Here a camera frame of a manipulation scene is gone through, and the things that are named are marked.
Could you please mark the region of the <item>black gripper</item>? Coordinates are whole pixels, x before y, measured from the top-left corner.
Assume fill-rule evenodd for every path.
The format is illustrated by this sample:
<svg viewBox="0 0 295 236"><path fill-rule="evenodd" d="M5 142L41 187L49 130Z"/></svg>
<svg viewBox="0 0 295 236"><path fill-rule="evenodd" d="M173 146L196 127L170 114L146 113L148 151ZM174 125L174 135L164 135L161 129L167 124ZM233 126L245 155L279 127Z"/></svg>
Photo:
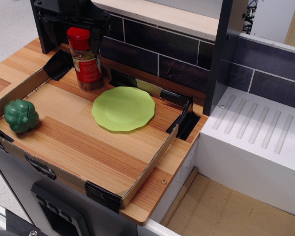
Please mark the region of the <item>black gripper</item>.
<svg viewBox="0 0 295 236"><path fill-rule="evenodd" d="M103 30L111 29L111 15L90 0L35 0L38 18L53 44L63 41L62 25L89 30L93 54L99 52Z"/></svg>

